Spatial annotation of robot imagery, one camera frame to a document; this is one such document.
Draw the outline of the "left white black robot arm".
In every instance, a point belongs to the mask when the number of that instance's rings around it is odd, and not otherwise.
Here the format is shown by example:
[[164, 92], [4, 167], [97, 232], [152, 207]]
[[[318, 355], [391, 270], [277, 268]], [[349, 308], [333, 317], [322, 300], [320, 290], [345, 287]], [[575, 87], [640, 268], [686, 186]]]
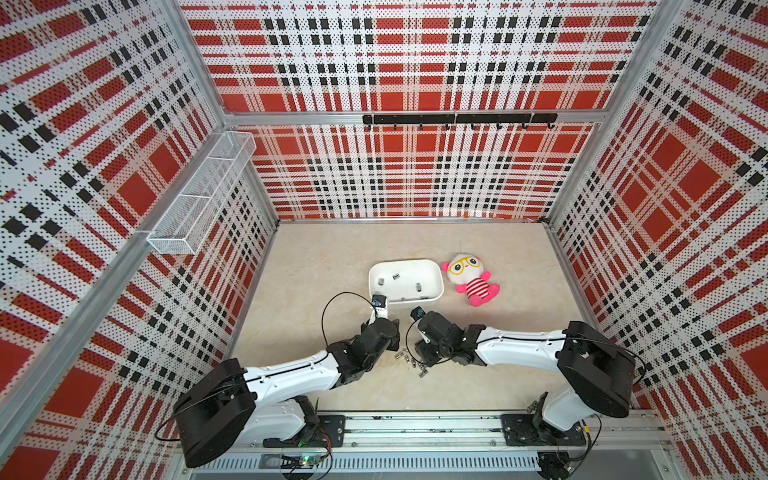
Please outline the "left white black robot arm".
[[173, 407], [186, 466], [208, 464], [238, 443], [310, 438], [316, 421], [306, 395], [360, 380], [399, 343], [399, 322], [378, 317], [303, 359], [270, 367], [245, 368], [236, 358], [220, 363]]

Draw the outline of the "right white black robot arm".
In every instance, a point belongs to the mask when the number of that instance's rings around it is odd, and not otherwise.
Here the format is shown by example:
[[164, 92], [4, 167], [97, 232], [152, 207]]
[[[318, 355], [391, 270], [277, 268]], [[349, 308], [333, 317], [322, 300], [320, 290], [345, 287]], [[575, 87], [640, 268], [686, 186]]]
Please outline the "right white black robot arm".
[[559, 373], [565, 384], [543, 393], [533, 411], [515, 418], [512, 443], [555, 445], [587, 417], [625, 418], [631, 409], [636, 359], [590, 325], [572, 321], [551, 332], [519, 332], [472, 324], [464, 329], [438, 312], [417, 307], [412, 325], [422, 362], [435, 366], [453, 361], [462, 366], [515, 365]]

